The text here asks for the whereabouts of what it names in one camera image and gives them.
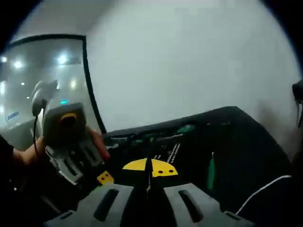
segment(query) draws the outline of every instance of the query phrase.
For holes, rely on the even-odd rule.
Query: black cable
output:
[[[37,151],[37,146],[36,146],[36,127],[37,127],[37,121],[38,121],[38,116],[35,118],[34,122],[34,132],[33,132],[33,140],[34,140],[34,147],[35,147],[35,152],[38,157],[38,151]]]

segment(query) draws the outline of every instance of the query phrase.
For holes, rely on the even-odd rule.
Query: glass window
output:
[[[87,125],[100,131],[87,89],[82,42],[32,41],[12,46],[1,56],[0,133],[15,148],[24,150],[32,144],[31,95],[41,80],[58,80],[58,92],[73,102],[82,102]]]

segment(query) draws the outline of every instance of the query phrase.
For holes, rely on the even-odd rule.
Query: person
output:
[[[87,130],[103,160],[105,162],[108,161],[110,155],[103,143],[102,137],[89,127],[87,127]],[[45,156],[43,137],[37,139],[36,148],[39,157]],[[20,199],[17,198],[14,192],[12,178],[15,175],[22,175],[24,170],[45,159],[37,157],[34,144],[25,151],[19,151],[11,146],[2,136],[0,136],[0,152],[0,226],[15,226],[20,223],[30,224],[31,226],[42,224],[33,223],[32,221],[34,220],[30,218],[30,211],[20,204]]]

